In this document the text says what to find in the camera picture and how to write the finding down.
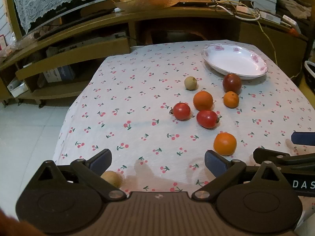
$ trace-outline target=orange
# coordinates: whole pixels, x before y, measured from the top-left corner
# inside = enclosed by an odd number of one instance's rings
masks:
[[[210,110],[213,105],[213,98],[210,93],[202,90],[196,93],[193,98],[193,103],[198,111]]]
[[[229,156],[235,152],[236,139],[227,132],[219,133],[213,142],[213,148],[218,154]]]
[[[229,91],[225,93],[223,103],[229,108],[236,108],[239,103],[239,97],[235,92]]]

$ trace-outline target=black basket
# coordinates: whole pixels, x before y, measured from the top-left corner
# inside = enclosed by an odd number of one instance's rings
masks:
[[[304,74],[307,85],[315,94],[315,63],[311,61],[305,61]]]

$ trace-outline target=fruit bowl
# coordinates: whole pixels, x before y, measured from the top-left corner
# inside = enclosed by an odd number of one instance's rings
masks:
[[[139,12],[168,8],[179,1],[180,0],[131,0],[128,2],[117,2],[115,6],[127,12]]]
[[[233,44],[214,43],[204,48],[202,56],[217,72],[236,74],[242,80],[250,80],[265,75],[266,62],[255,52]]]

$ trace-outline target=tile floor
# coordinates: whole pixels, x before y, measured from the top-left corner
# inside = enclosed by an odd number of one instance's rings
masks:
[[[0,103],[0,208],[7,215],[16,217],[19,195],[41,163],[52,159],[70,104],[39,109]]]

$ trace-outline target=white plate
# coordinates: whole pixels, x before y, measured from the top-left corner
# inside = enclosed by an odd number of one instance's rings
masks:
[[[204,48],[202,56],[219,73],[236,74],[242,80],[258,78],[268,71],[267,64],[259,55],[233,44],[208,45]]]

